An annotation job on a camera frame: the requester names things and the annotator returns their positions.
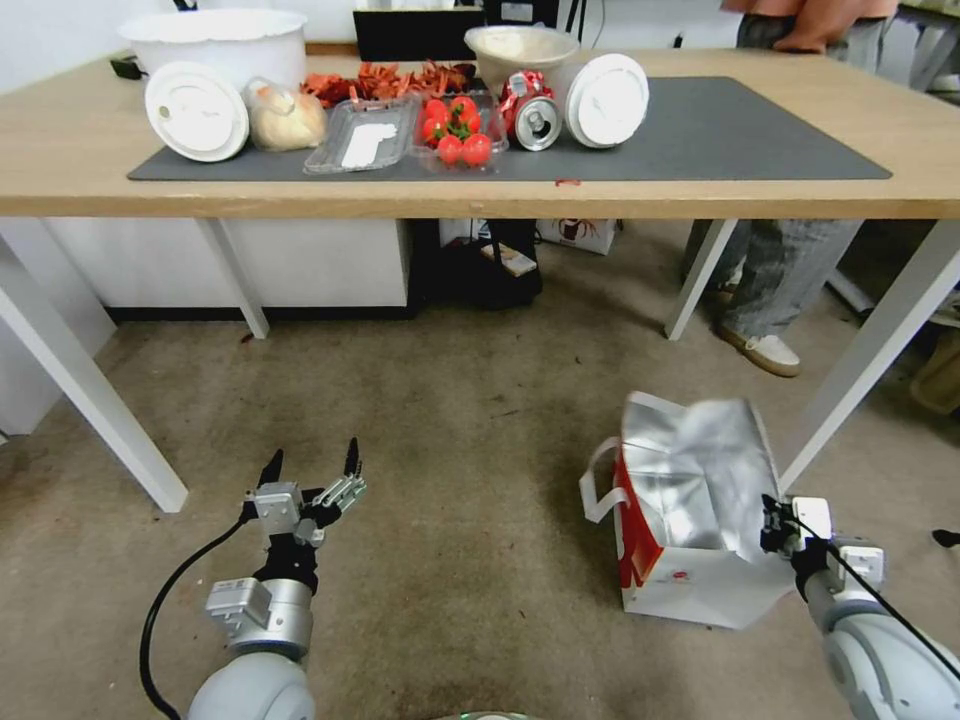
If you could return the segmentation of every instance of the clear plastic tray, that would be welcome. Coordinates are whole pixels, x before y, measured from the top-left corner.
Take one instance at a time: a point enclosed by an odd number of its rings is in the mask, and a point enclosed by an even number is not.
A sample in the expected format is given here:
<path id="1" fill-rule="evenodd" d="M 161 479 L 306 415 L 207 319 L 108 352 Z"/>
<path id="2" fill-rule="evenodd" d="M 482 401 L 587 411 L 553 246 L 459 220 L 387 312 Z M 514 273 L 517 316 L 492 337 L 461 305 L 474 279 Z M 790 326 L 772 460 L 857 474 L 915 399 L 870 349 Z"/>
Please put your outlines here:
<path id="1" fill-rule="evenodd" d="M 420 159 L 421 164 L 433 172 L 496 172 L 497 162 L 500 156 L 510 147 L 510 141 L 507 138 L 507 127 L 503 122 L 503 116 L 497 108 L 497 103 L 493 96 L 486 90 L 473 90 L 456 95 L 444 95 L 441 100 L 449 104 L 451 100 L 460 95 L 466 95 L 477 105 L 477 112 L 483 118 L 483 132 L 493 143 L 493 152 L 490 155 L 490 162 L 482 168 L 467 167 L 462 162 L 456 165 L 447 165 L 437 156 L 436 149 L 430 147 L 423 141 L 421 128 L 426 121 L 425 106 L 429 98 L 421 98 L 418 106 L 416 122 L 413 125 L 413 139 L 410 143 L 410 154 Z"/>
<path id="2" fill-rule="evenodd" d="M 414 94 L 385 101 L 344 100 L 331 111 L 326 142 L 307 158 L 303 171 L 307 175 L 326 175 L 376 170 L 398 163 L 407 153 L 419 108 L 420 96 Z M 393 125 L 397 134 L 380 141 L 371 162 L 361 167 L 344 167 L 343 157 L 350 146 L 354 131 L 362 125 L 374 123 Z"/>

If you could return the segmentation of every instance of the plastic container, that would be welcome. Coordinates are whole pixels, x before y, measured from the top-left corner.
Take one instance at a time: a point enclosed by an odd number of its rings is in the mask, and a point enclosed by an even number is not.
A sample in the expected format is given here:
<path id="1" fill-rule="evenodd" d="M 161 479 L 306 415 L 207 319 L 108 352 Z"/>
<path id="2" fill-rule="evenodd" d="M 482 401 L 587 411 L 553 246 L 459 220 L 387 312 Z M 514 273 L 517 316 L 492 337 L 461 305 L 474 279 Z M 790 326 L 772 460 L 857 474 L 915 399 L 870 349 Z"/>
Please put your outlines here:
<path id="1" fill-rule="evenodd" d="M 144 105 L 160 139 L 198 162 L 233 157 L 250 133 L 240 93 L 220 73 L 200 63 L 164 65 L 150 76 Z"/>
<path id="2" fill-rule="evenodd" d="M 300 87 L 307 18 L 280 10 L 196 10 L 136 18 L 120 27 L 151 75 L 170 62 L 209 65 L 242 92 L 254 77 Z"/>
<path id="3" fill-rule="evenodd" d="M 480 77 L 494 97 L 518 70 L 540 70 L 551 84 L 552 72 L 580 49 L 576 38 L 558 30 L 523 25 L 491 25 L 467 30 L 463 41 L 477 56 Z"/>
<path id="4" fill-rule="evenodd" d="M 466 95 L 471 98 L 477 106 L 477 112 L 483 118 L 483 128 L 481 131 L 490 138 L 493 144 L 490 153 L 490 162 L 483 167 L 468 167 L 462 161 L 456 165 L 447 165 L 438 156 L 436 149 L 430 147 L 423 141 L 423 123 L 426 121 L 425 104 L 426 98 L 420 99 L 417 120 L 413 125 L 412 140 L 410 142 L 410 154 L 420 160 L 420 163 L 433 172 L 496 172 L 500 157 L 510 147 L 510 141 L 507 138 L 507 128 L 503 122 L 503 116 L 497 109 L 497 104 L 490 93 L 484 91 L 474 91 L 460 93 L 458 95 L 446 95 L 441 98 L 449 105 L 450 101 L 460 95 Z"/>
<path id="5" fill-rule="evenodd" d="M 405 95 L 396 100 L 344 100 L 330 113 L 326 142 L 307 158 L 303 171 L 307 175 L 377 170 L 395 165 L 407 154 L 413 124 L 419 108 L 419 95 Z M 369 162 L 348 167 L 345 158 L 358 129 L 365 125 L 389 125 L 395 129 L 391 137 L 380 140 Z"/>
<path id="6" fill-rule="evenodd" d="M 643 68 L 633 58 L 617 53 L 561 68 L 551 87 L 570 133 L 591 148 L 613 147 L 629 140 L 650 104 Z"/>

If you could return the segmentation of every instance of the tomato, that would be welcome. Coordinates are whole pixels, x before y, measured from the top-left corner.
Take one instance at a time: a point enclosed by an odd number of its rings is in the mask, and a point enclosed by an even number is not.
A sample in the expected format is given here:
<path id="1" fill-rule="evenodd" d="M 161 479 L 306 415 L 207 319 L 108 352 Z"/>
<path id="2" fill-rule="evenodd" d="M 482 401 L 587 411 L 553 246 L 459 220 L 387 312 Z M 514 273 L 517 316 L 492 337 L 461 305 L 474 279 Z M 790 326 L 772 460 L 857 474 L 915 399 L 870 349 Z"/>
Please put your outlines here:
<path id="1" fill-rule="evenodd" d="M 466 95 L 460 95 L 450 102 L 450 112 L 459 115 L 463 122 L 477 114 L 477 104 Z"/>
<path id="2" fill-rule="evenodd" d="M 467 120 L 467 130 L 470 131 L 471 135 L 476 135 L 478 132 L 483 131 L 483 118 L 480 115 L 474 115 L 472 118 Z"/>
<path id="3" fill-rule="evenodd" d="M 450 122 L 450 111 L 447 110 L 447 106 L 443 104 L 443 100 L 428 100 L 427 104 L 423 106 L 423 117 L 425 118 L 435 118 L 446 125 Z"/>
<path id="4" fill-rule="evenodd" d="M 447 106 L 443 104 L 443 100 L 436 98 L 427 100 L 427 104 L 423 106 L 424 117 L 443 117 L 447 112 Z"/>
<path id="5" fill-rule="evenodd" d="M 440 138 L 447 134 L 447 124 L 436 118 L 427 118 L 423 122 L 423 142 L 436 147 Z"/>
<path id="6" fill-rule="evenodd" d="M 444 135 L 437 145 L 437 156 L 447 165 L 456 165 L 463 143 L 456 135 Z"/>
<path id="7" fill-rule="evenodd" d="M 483 133 L 471 135 L 463 141 L 463 161 L 470 167 L 483 167 L 490 162 L 493 142 Z"/>

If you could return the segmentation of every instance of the crushed soda can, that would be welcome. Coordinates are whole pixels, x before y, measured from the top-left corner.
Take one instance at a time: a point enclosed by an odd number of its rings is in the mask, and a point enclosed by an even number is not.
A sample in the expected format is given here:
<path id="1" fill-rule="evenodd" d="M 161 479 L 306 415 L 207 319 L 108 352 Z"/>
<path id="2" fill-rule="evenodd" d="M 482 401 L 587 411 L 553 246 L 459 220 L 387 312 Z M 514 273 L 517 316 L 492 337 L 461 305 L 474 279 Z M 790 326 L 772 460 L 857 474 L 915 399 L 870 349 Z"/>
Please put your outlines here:
<path id="1" fill-rule="evenodd" d="M 526 150 L 546 150 L 560 137 L 563 119 L 543 73 L 521 70 L 507 78 L 500 93 L 510 142 Z"/>

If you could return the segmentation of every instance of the shredded red food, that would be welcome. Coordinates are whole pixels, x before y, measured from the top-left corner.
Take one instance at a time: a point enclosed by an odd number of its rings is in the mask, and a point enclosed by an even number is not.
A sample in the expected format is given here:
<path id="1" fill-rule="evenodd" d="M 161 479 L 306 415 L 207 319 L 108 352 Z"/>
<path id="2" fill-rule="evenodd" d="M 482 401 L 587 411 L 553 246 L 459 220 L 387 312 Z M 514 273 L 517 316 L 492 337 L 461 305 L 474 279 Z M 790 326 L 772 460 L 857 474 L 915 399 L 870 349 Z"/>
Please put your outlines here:
<path id="1" fill-rule="evenodd" d="M 392 100 L 408 92 L 431 97 L 463 92 L 476 73 L 468 63 L 445 66 L 428 60 L 420 73 L 397 74 L 398 66 L 363 63 L 356 79 L 340 75 L 310 73 L 300 90 L 313 95 L 325 108 L 352 98 L 353 100 Z"/>

